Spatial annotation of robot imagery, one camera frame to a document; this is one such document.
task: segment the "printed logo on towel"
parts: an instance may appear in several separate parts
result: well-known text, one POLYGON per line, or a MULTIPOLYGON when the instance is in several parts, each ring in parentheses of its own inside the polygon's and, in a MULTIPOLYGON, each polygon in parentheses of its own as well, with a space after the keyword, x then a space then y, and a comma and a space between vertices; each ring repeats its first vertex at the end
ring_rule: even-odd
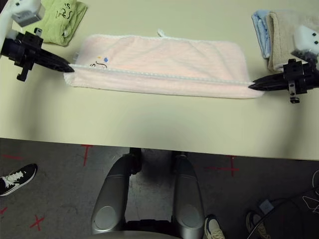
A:
POLYGON ((95 61, 95 63, 91 64, 91 67, 97 67, 97 68, 103 68, 103 69, 107 69, 107 65, 105 63, 107 63, 109 61, 109 59, 107 57, 105 57, 104 59, 102 59, 101 56, 98 56, 98 59, 95 61))
POLYGON ((65 3, 60 11, 56 11, 55 18, 63 17, 65 19, 70 19, 72 15, 72 9, 69 3, 65 3))

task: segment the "green towel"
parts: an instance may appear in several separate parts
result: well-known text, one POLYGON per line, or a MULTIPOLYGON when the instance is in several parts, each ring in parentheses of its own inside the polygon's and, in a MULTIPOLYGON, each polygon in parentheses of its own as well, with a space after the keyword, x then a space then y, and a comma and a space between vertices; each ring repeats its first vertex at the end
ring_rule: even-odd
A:
POLYGON ((76 0, 42 0, 42 4, 45 8, 44 18, 24 30, 33 32, 36 27, 41 28, 44 42, 68 45, 87 6, 76 0))

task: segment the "gray floor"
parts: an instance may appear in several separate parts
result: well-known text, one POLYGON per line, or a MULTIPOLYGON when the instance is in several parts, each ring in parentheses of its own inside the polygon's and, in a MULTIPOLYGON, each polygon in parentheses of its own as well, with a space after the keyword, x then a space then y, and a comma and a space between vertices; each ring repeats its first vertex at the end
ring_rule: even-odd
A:
MULTIPOLYGON (((106 174, 128 148, 0 140, 0 175, 37 163, 36 177, 16 192, 0 198, 1 239, 77 239, 90 234, 90 217, 106 174), (40 222, 40 231, 35 223, 40 222)), ((143 150, 145 163, 130 181, 126 219, 169 220, 173 176, 170 152, 143 150)), ((233 175, 226 155, 190 153, 202 192, 205 213, 215 214, 228 239, 247 237, 245 214, 264 199, 289 197, 311 187, 319 162, 235 157, 233 175)), ((272 239, 301 238, 301 220, 307 239, 318 238, 319 215, 301 197, 283 205, 265 222, 272 239)))

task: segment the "blue towel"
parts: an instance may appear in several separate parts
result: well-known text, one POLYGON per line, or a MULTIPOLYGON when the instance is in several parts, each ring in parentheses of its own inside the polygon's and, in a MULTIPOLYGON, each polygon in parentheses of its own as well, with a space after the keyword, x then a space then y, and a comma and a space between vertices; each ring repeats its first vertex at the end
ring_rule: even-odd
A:
POLYGON ((270 38, 266 23, 266 16, 268 13, 268 10, 258 10, 251 16, 254 22, 260 49, 265 59, 269 58, 271 54, 270 38))

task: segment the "black sneaker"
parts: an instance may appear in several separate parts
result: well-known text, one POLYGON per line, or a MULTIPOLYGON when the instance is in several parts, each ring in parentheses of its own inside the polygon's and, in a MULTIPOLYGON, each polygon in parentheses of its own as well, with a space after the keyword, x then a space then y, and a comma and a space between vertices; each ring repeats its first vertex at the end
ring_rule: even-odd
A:
POLYGON ((36 164, 29 164, 13 174, 0 177, 0 196, 6 196, 27 184, 37 172, 36 164))

